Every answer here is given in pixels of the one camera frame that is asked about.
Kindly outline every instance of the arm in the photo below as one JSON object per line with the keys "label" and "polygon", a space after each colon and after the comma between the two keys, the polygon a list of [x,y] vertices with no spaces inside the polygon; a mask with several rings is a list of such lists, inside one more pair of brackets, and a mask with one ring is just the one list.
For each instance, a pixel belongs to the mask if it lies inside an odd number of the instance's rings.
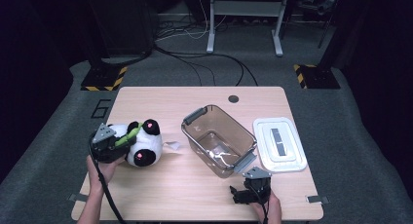
{"label": "arm", "polygon": [[[257,213],[261,223],[264,221],[264,210],[259,203],[250,204]],[[268,224],[281,224],[282,223],[282,206],[279,198],[271,191],[270,200],[264,204],[265,208],[268,208]]]}
{"label": "arm", "polygon": [[[102,172],[107,183],[109,183],[109,181],[112,179],[116,166],[124,160],[124,157],[121,157],[111,164],[98,164],[99,169]],[[86,201],[85,207],[83,208],[82,214],[80,215],[77,222],[79,224],[98,223],[100,217],[100,207],[104,194],[102,184],[100,183],[91,156],[87,157],[86,165],[88,167],[89,173],[90,191],[88,200]]]}

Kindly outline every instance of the human hand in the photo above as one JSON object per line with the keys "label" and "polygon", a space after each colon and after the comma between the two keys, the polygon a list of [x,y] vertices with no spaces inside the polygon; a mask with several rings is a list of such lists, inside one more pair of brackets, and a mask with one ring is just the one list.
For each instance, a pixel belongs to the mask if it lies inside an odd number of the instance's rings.
{"label": "human hand", "polygon": [[[113,174],[115,173],[116,166],[120,164],[121,162],[123,162],[124,160],[125,160],[125,157],[123,156],[110,164],[98,163],[100,172],[103,174],[103,177],[106,183],[109,183],[109,181],[112,179]],[[90,193],[103,194],[102,184],[99,180],[97,170],[94,167],[94,162],[92,160],[91,155],[87,157],[86,165],[88,167],[89,182],[91,185]]]}
{"label": "human hand", "polygon": [[[250,204],[255,212],[257,213],[259,220],[261,223],[264,223],[265,213],[262,208],[262,205],[259,203],[251,203]],[[281,224],[282,223],[282,206],[280,203],[279,198],[271,191],[269,201],[264,204],[265,208],[268,208],[268,224]]]}

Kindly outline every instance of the metal handle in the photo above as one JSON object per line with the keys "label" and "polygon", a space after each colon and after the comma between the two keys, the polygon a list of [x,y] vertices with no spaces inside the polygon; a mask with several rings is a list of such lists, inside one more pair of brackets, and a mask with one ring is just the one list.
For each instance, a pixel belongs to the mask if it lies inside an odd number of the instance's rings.
{"label": "metal handle", "polygon": [[183,122],[186,125],[190,125],[192,124],[192,122],[194,122],[196,119],[198,119],[200,116],[205,115],[207,113],[207,108],[206,107],[202,107],[197,109],[196,111],[192,112],[191,114],[189,114],[188,116],[186,116],[183,119]]}

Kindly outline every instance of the small black dot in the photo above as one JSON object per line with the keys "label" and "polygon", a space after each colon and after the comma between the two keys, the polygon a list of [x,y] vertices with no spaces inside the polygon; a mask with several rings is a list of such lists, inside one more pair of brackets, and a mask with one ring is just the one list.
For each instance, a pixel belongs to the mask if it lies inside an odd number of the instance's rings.
{"label": "small black dot", "polygon": [[230,95],[228,100],[232,103],[237,103],[240,99],[236,95]]}

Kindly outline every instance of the metal stand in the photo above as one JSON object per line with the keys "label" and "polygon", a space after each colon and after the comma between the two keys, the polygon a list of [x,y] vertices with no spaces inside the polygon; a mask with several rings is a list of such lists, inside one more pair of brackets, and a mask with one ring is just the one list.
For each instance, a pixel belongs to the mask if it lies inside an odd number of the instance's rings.
{"label": "metal stand", "polygon": [[215,15],[225,16],[249,16],[249,17],[277,17],[276,29],[272,36],[277,56],[282,56],[282,45],[280,42],[280,28],[285,11],[286,0],[281,2],[243,2],[243,1],[215,1],[210,0],[210,29],[207,40],[206,52],[213,52],[215,41]]}

